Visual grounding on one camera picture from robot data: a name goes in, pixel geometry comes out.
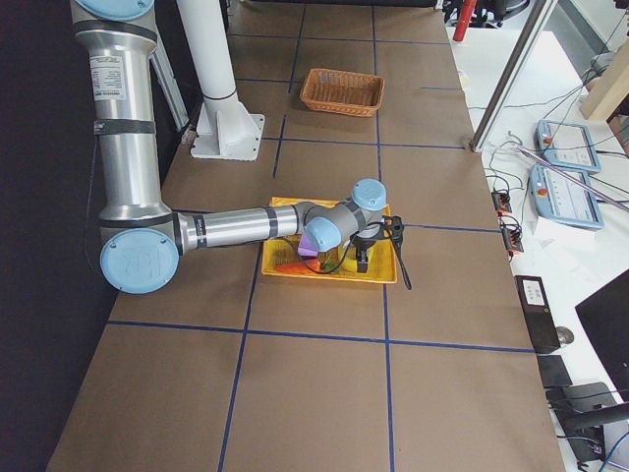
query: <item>brown paper floor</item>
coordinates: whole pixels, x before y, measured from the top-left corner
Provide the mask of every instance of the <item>brown paper floor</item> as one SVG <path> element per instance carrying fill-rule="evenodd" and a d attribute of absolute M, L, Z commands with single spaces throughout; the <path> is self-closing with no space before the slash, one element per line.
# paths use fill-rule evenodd
<path fill-rule="evenodd" d="M 258 246 L 188 254 L 119 296 L 49 470 L 563 470 L 441 14 L 232 6 L 259 157 L 181 146 L 164 201 L 343 199 L 379 178 L 414 289 L 262 276 Z M 309 111 L 310 67 L 383 75 L 377 116 Z"/>

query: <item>wooden block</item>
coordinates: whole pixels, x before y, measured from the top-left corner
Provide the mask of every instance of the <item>wooden block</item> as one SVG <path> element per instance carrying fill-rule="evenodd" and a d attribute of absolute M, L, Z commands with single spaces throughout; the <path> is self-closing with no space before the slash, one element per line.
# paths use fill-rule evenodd
<path fill-rule="evenodd" d="M 629 47 L 621 47 L 600 81 L 581 105 L 589 120 L 606 120 L 629 94 Z"/>

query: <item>blue joint cap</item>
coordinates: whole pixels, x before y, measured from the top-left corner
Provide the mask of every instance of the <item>blue joint cap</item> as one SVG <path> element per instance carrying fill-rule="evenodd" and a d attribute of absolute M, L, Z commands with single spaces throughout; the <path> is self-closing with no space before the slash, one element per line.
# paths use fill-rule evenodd
<path fill-rule="evenodd" d="M 329 219 L 316 216 L 306 225 L 305 232 L 320 253 L 341 244 L 341 232 Z"/>
<path fill-rule="evenodd" d="M 154 0 L 75 0 L 94 16 L 113 22 L 135 20 L 151 8 Z"/>
<path fill-rule="evenodd" d="M 378 180 L 363 179 L 354 186 L 352 200 L 362 209 L 378 211 L 386 207 L 386 189 Z"/>
<path fill-rule="evenodd" d="M 148 293 L 163 287 L 179 263 L 177 246 L 150 228 L 128 229 L 103 246 L 100 267 L 109 283 L 127 293 Z"/>

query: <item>white table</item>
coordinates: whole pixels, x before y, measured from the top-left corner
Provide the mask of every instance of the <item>white table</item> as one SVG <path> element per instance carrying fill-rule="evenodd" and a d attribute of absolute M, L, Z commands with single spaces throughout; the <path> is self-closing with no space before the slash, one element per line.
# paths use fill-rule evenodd
<path fill-rule="evenodd" d="M 453 29 L 449 29 L 450 37 L 452 33 Z M 468 84 L 464 89 L 475 128 L 484 113 L 479 108 L 487 106 L 519 33 L 517 30 L 468 29 L 463 42 L 452 41 L 457 68 L 467 76 Z M 573 69 L 554 34 L 544 31 L 506 103 L 520 105 L 546 102 L 574 89 L 580 83 L 579 74 Z M 548 119 L 565 119 L 567 123 L 586 124 L 595 143 L 612 137 L 605 122 L 587 121 L 579 111 L 577 95 L 585 94 L 587 92 L 582 89 L 570 95 Z M 538 121 L 558 102 L 559 100 L 555 100 L 547 105 L 505 108 L 483 149 L 485 166 L 495 147 L 509 139 L 509 131 L 521 138 L 527 148 L 534 148 L 534 132 Z M 622 152 L 615 138 L 597 145 L 596 149 Z M 597 177 L 629 188 L 629 160 L 600 154 L 600 161 L 602 172 Z M 494 168 L 520 176 L 525 187 L 533 164 L 532 160 L 515 150 L 498 152 L 493 161 Z M 509 181 L 511 187 L 518 187 L 515 178 L 507 175 L 502 177 Z M 597 189 L 617 200 L 626 200 L 628 197 L 611 191 L 603 184 L 594 184 Z M 501 188 L 503 185 L 496 182 L 496 187 Z M 525 201 L 524 195 L 522 190 L 511 192 L 514 214 L 521 220 L 523 227 L 522 243 L 525 251 L 524 254 L 514 257 L 511 263 L 513 274 L 542 277 L 555 325 L 566 326 L 574 332 L 575 341 L 555 352 L 562 356 L 573 383 L 604 382 L 614 390 L 615 387 L 581 327 L 575 306 L 629 268 L 629 213 L 610 205 L 600 205 L 604 229 L 597 231 L 589 242 L 586 237 L 586 243 L 575 248 L 566 235 L 557 234 L 552 239 L 535 236 L 538 215 L 531 195 Z M 619 395 L 614 396 L 617 401 L 622 401 Z M 575 458 L 570 446 L 567 441 L 559 442 L 566 470 L 576 472 Z"/>

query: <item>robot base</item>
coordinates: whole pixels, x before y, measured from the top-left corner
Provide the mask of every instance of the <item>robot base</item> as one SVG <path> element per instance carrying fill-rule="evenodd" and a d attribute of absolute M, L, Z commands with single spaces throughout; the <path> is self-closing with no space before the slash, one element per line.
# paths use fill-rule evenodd
<path fill-rule="evenodd" d="M 245 120 L 249 132 L 236 137 L 226 139 L 221 132 L 221 114 L 216 113 L 215 127 L 210 125 L 205 104 L 200 111 L 199 124 L 197 125 L 197 138 L 191 149 L 193 157 L 203 159 L 230 159 L 230 160 L 256 160 L 264 128 L 264 115 L 255 115 L 247 112 L 242 103 L 238 103 L 241 118 Z"/>

